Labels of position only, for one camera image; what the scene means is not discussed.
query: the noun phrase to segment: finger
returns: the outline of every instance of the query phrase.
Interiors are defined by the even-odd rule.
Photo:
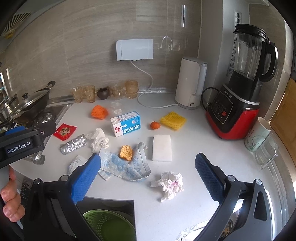
[[[17,183],[16,181],[9,180],[7,185],[1,190],[1,197],[3,201],[8,202],[15,198],[17,194]]]
[[[3,213],[6,217],[11,218],[18,210],[20,206],[20,195],[17,194],[16,197],[8,201],[3,207]]]
[[[14,181],[17,179],[17,177],[15,176],[15,171],[13,170],[13,168],[11,166],[9,166],[9,178]]]
[[[20,205],[17,212],[9,219],[11,222],[19,221],[25,215],[25,208]]]

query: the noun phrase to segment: white kettle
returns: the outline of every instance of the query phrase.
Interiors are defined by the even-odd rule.
[[[194,57],[183,57],[175,102],[185,109],[196,109],[200,105],[205,83],[207,63]]]

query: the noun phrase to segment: red packet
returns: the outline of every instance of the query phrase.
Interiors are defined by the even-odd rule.
[[[64,141],[67,140],[76,130],[76,126],[69,126],[63,123],[54,133],[54,136]]]

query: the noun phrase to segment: small orange fruit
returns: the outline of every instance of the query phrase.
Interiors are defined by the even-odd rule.
[[[151,122],[150,127],[152,130],[157,130],[158,128],[160,128],[160,124],[158,122]]]

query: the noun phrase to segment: metal bolt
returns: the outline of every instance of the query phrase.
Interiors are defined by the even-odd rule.
[[[235,177],[234,176],[228,176],[227,179],[231,182],[234,182],[235,181]]]
[[[61,181],[62,182],[65,182],[65,181],[67,181],[69,179],[69,176],[68,175],[63,175],[63,176],[61,176]]]
[[[34,184],[39,184],[41,182],[41,179],[37,178],[35,181],[34,181]]]
[[[262,184],[262,181],[261,181],[260,179],[256,179],[256,183],[257,183],[258,185],[261,185],[261,184]]]

